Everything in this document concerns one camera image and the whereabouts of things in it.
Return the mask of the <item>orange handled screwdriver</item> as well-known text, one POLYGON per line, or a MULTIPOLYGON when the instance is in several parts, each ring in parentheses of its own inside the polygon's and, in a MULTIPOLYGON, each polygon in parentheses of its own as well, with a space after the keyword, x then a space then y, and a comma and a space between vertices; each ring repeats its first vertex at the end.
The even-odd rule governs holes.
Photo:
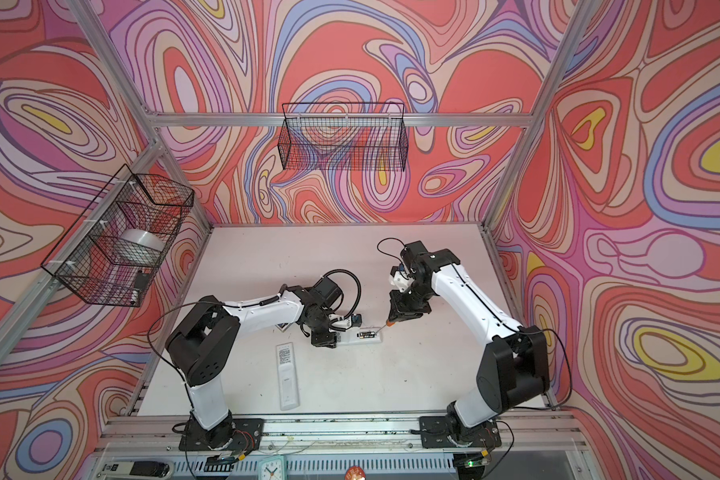
POLYGON ((385 324, 384 324, 383 326, 379 327, 379 328, 375 331, 375 334, 379 334, 382 330, 386 329, 387 327, 394 326, 396 323, 397 323, 396 321, 387 321, 387 322, 385 322, 385 324))

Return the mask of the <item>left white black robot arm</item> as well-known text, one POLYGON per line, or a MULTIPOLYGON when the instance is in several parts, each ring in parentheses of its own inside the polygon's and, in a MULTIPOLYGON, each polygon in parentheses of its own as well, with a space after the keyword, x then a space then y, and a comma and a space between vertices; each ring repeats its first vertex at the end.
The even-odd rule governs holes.
POLYGON ((311 345, 333 349, 339 335, 362 326, 353 304, 338 314, 340 287, 323 279, 311 287, 287 286, 273 296, 224 303, 213 295, 197 301, 166 341, 170 363, 184 379, 190 413, 181 449, 219 451, 241 435, 245 450, 256 450, 259 440, 251 427, 238 427, 227 406, 220 378, 236 341, 259 330, 295 324, 311 345))

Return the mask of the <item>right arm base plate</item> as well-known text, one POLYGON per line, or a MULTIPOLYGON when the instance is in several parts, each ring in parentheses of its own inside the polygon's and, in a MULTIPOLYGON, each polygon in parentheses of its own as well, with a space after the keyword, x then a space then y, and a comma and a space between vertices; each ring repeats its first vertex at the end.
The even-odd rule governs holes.
POLYGON ((451 415, 421 416, 418 426, 411 429, 420 437, 425 449, 480 448, 492 451, 502 445, 498 427, 486 421, 474 427, 464 427, 451 415))

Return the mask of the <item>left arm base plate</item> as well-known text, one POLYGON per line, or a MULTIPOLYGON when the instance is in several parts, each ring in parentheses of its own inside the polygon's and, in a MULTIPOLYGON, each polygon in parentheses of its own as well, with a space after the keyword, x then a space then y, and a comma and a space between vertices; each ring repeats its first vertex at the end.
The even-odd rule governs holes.
POLYGON ((260 447, 264 424, 263 418, 232 418, 205 430, 190 416, 181 431, 179 449, 185 452, 250 453, 260 447))

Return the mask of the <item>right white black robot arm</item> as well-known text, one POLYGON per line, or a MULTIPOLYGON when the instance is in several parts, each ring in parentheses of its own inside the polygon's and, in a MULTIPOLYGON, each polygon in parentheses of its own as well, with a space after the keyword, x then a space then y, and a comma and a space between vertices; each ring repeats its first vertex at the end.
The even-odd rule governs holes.
POLYGON ((440 297, 483 346, 474 389, 451 402, 443 416, 420 418, 415 433, 427 448, 445 441, 472 447, 480 435, 492 432, 500 415, 548 391, 545 335, 502 310, 451 250, 430 251, 415 241, 403 246, 399 259, 389 274, 386 324, 419 319, 432 312, 430 299, 440 297))

